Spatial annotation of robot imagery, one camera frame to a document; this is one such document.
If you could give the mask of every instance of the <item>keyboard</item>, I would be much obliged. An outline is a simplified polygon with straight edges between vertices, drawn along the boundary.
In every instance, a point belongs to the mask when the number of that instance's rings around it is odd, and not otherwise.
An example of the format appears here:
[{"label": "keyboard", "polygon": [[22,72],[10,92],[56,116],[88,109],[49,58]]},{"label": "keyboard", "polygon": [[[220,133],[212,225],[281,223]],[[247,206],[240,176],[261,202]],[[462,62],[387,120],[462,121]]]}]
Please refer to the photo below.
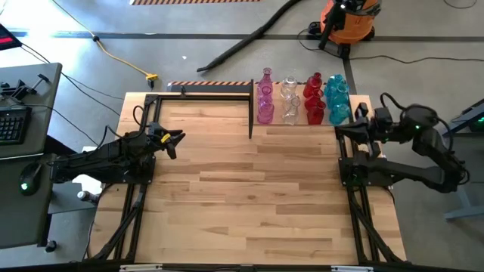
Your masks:
[{"label": "keyboard", "polygon": [[30,121],[30,107],[0,107],[0,146],[23,144]]}]

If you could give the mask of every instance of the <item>red glass vase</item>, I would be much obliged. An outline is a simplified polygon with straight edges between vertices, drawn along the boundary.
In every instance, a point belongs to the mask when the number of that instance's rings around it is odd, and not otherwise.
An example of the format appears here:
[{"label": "red glass vase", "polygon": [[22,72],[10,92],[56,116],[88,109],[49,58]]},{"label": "red glass vase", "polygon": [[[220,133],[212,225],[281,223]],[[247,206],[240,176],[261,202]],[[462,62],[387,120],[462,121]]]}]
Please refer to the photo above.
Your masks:
[{"label": "red glass vase", "polygon": [[324,109],[326,104],[323,101],[316,103],[316,107],[311,107],[308,109],[308,124],[309,125],[320,125],[324,118]]},{"label": "red glass vase", "polygon": [[304,102],[304,107],[306,107],[307,110],[309,110],[312,107],[316,107],[316,104],[318,104],[318,102],[321,102],[322,97],[323,97],[322,90],[315,91],[310,98],[306,99],[306,102]]},{"label": "red glass vase", "polygon": [[321,89],[322,85],[323,85],[323,81],[321,80],[321,74],[315,73],[313,76],[310,76],[308,78],[308,81],[306,83],[306,86],[304,87],[304,91],[302,92],[302,95],[304,95],[304,97],[310,97],[315,91],[318,91],[319,89]]}]

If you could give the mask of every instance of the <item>wheel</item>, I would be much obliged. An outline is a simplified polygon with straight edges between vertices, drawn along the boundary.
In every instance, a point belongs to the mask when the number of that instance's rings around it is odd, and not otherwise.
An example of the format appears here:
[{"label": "wheel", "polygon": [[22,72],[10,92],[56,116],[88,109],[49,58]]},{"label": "wheel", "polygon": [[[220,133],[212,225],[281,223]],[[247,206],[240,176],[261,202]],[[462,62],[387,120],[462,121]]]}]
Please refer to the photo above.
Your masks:
[{"label": "wheel", "polygon": [[57,248],[57,242],[55,241],[47,241],[47,245],[45,246],[45,252],[50,253],[53,252]]},{"label": "wheel", "polygon": [[338,45],[338,55],[344,59],[349,59],[349,52],[351,51],[351,46],[348,44]]},{"label": "wheel", "polygon": [[308,26],[308,33],[310,39],[319,39],[321,36],[321,24],[319,22],[312,22]]},{"label": "wheel", "polygon": [[374,38],[374,37],[375,37],[375,27],[374,27],[374,26],[372,26],[372,27],[371,27],[370,32],[368,33],[368,35],[366,35],[366,36],[363,38],[363,41],[367,41],[367,42],[368,42],[368,41],[371,41],[371,40],[372,40],[372,38]]}]

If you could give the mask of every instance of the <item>metal bracket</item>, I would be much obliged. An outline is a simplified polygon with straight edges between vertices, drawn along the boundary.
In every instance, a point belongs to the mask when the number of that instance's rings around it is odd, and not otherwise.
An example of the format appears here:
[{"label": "metal bracket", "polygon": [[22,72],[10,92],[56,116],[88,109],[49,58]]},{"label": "metal bracket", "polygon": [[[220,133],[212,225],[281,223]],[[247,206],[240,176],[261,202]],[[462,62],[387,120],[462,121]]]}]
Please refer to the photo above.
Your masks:
[{"label": "metal bracket", "polygon": [[334,272],[373,272],[372,267],[332,266]]}]

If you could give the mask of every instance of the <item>gray floor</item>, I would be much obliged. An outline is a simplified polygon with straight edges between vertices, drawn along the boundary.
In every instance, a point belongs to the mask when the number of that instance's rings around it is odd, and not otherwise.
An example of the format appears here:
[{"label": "gray floor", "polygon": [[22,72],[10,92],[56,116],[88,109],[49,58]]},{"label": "gray floor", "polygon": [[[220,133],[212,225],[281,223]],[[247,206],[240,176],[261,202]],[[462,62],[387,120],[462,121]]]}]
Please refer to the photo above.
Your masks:
[{"label": "gray floor", "polygon": [[[250,33],[284,3],[262,0],[257,3],[212,5],[130,6],[128,0],[57,0],[93,31],[142,33]],[[467,5],[472,0],[448,0]],[[305,0],[284,15],[269,31],[273,34],[297,34],[317,20],[325,1]],[[375,21],[378,36],[484,36],[484,2],[474,8],[455,10],[440,0],[386,0]],[[68,16],[47,0],[10,0],[0,22],[9,29],[28,29],[22,41],[51,62],[64,65],[64,72],[100,91],[123,97],[128,91],[147,91],[143,75],[105,56],[90,39],[52,39],[50,32],[83,31]],[[294,40],[256,41],[208,72],[196,73],[237,40],[188,39],[105,39],[103,43],[115,55],[158,73],[156,91],[179,80],[246,81],[259,79],[262,68],[274,70],[273,79],[294,75],[304,81],[314,71],[328,77],[343,73],[343,65],[325,53],[307,51]],[[305,42],[315,48],[316,43]],[[367,42],[352,49],[352,57],[387,54],[403,60],[421,57],[480,57],[482,43],[471,42]],[[0,66],[16,66],[39,61],[21,49],[0,52]],[[418,102],[435,108],[444,119],[482,99],[480,79],[484,63],[429,60],[411,65],[391,60],[354,60],[351,62],[357,92],[369,94],[374,107],[378,95],[387,91],[401,104]],[[122,102],[86,90],[116,111]],[[62,79],[55,108],[96,141],[102,128],[113,127],[118,117],[78,92]],[[92,145],[62,118],[53,115],[49,134],[75,150]],[[472,182],[482,180],[484,143],[477,139],[458,139],[457,154],[468,161]],[[409,144],[387,144],[385,154],[393,161],[427,165],[427,159],[411,152]],[[465,186],[473,204],[484,204],[484,184]],[[484,270],[484,217],[446,222],[443,213],[458,209],[455,194],[440,194],[411,181],[395,186],[396,208],[408,260],[418,264]],[[49,264],[79,260],[93,211],[55,215],[51,237],[60,248],[51,254],[32,246],[0,250],[0,267]]]}]

